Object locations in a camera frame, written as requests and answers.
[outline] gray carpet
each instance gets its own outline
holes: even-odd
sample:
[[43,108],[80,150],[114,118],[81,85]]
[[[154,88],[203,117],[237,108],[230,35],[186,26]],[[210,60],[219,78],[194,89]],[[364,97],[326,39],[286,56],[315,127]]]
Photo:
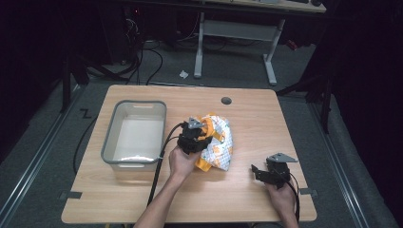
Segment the gray carpet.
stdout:
[[[189,86],[222,86],[270,88],[279,90],[297,82],[306,67],[315,47],[302,47],[292,51],[288,47],[279,46],[273,59],[273,65],[278,77],[278,85],[268,85],[261,54],[268,47],[266,43],[256,43],[248,46],[245,41],[235,44],[206,44],[201,79],[192,77],[195,47],[192,42],[182,43],[176,48],[160,44],[156,51],[163,56],[163,66],[152,78],[151,84],[180,84]],[[149,48],[157,43],[149,43]],[[144,51],[143,63],[140,67],[140,82],[143,85],[147,78],[159,67],[160,57],[149,50]],[[123,66],[109,66],[112,70],[122,69]],[[184,70],[190,75],[183,79],[179,77]],[[136,75],[131,84],[136,84]],[[92,77],[89,85],[80,91],[83,94],[77,100],[67,115],[59,134],[55,137],[48,155],[37,173],[28,192],[23,197],[9,222],[8,227],[105,227],[99,225],[67,225],[60,217],[66,200],[59,199],[63,191],[68,191],[74,182],[73,157],[78,148],[77,165],[86,148],[90,136],[89,131],[79,147],[79,141],[98,114],[107,88],[113,84],[121,84],[107,78]],[[18,144],[8,158],[0,166],[0,205],[5,205],[15,185],[41,146],[51,126],[59,117],[61,108],[61,86],[59,85],[29,123]],[[376,186],[368,175],[365,166],[356,154],[348,132],[338,113],[335,99],[332,100],[330,113],[330,134],[324,136],[317,125],[315,105],[306,104],[301,97],[303,93],[292,93],[279,97],[285,120],[295,144],[298,157],[308,186],[315,190],[314,204],[317,209],[317,219],[312,222],[301,222],[300,227],[356,227],[349,204],[346,203],[340,182],[337,180],[332,160],[329,157],[329,143],[334,147],[337,157],[343,165],[350,184],[355,190],[359,205],[368,221],[369,227],[397,227],[394,219],[383,204]],[[84,118],[82,109],[87,109]],[[257,227],[278,227],[276,223],[262,223]]]

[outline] hand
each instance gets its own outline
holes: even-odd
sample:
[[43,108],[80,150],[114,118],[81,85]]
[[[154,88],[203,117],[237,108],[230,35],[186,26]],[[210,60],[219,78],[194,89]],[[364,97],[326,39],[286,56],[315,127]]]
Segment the hand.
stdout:
[[281,221],[284,222],[284,227],[298,227],[294,212],[296,198],[291,187],[287,183],[279,189],[270,183],[265,183],[264,185],[269,191],[273,207],[278,212]]
[[183,182],[195,168],[195,162],[201,156],[201,151],[197,153],[185,154],[182,149],[176,146],[169,155],[169,166],[171,178]]

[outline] gray storage container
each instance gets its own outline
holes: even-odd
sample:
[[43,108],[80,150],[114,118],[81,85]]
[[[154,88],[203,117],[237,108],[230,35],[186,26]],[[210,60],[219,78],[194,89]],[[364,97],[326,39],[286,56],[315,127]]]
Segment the gray storage container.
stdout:
[[166,105],[120,101],[115,105],[101,156],[115,171],[154,171],[163,147]]

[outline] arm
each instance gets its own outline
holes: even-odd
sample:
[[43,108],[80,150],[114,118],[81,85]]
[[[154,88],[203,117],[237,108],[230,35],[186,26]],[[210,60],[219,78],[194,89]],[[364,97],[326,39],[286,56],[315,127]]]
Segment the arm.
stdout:
[[270,200],[273,207],[278,212],[284,228],[298,228],[297,218],[294,212],[296,199],[294,192],[288,184],[277,189],[277,187],[270,183],[265,183],[267,191],[269,191]]
[[136,222],[135,228],[163,227],[172,200],[193,171],[195,162],[200,155],[201,152],[186,155],[178,146],[171,151],[169,155],[171,174],[163,189]]

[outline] table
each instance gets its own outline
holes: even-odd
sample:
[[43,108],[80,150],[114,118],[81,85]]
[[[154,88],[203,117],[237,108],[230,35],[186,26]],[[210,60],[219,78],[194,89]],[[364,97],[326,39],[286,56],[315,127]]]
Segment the table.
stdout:
[[[222,104],[228,97],[231,104]],[[266,170],[267,156],[278,152],[297,159],[278,98],[269,89],[113,85],[109,88],[85,155],[72,185],[78,199],[67,199],[65,223],[133,223],[146,207],[154,173],[114,173],[101,158],[113,108],[121,100],[159,100],[166,103],[165,136],[189,117],[215,112],[230,122],[234,154],[228,171],[196,168],[176,195],[167,222],[278,221],[262,182],[255,180],[251,164]],[[177,129],[172,136],[181,133]],[[166,147],[156,194],[169,175]],[[300,188],[306,188],[300,164],[289,163]],[[300,220],[317,217],[310,195],[300,196]]]
[[[313,6],[311,3],[304,4],[298,2],[291,2],[285,0],[278,0],[276,4],[261,3],[260,1],[253,0],[203,0],[202,3],[222,3],[228,5],[241,5],[256,8],[267,8],[277,10],[296,10],[304,12],[319,12],[324,13],[326,8],[323,5],[319,7]],[[278,44],[278,39],[283,30],[285,19],[280,19],[276,26],[263,26],[245,23],[234,23],[217,20],[204,20],[204,12],[201,13],[201,20],[199,25],[199,42],[196,54],[195,72],[194,77],[200,78],[202,76],[202,42],[203,36],[213,35],[230,38],[241,38],[250,40],[269,41],[271,46],[267,54],[263,54],[263,63],[266,68],[269,84],[275,86],[277,79],[272,66],[272,58]]]

